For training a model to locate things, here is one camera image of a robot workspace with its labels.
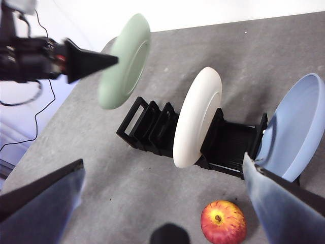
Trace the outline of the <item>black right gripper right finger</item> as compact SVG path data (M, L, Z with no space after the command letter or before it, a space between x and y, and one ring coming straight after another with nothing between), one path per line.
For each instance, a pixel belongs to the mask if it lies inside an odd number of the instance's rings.
M255 163L245 153L250 201L269 243L324 243L324 198Z

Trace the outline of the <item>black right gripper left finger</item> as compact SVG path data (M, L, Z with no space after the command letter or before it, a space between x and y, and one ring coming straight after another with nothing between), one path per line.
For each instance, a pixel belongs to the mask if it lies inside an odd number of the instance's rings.
M60 243L81 203L85 169L71 162L1 195L1 243Z

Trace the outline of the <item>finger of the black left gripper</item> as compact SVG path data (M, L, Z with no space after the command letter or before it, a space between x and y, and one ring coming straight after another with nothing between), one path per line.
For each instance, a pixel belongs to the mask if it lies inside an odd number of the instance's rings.
M117 56L81 49L70 39L64 41L64 47L66 50L64 71L68 83L109 68L119 61Z

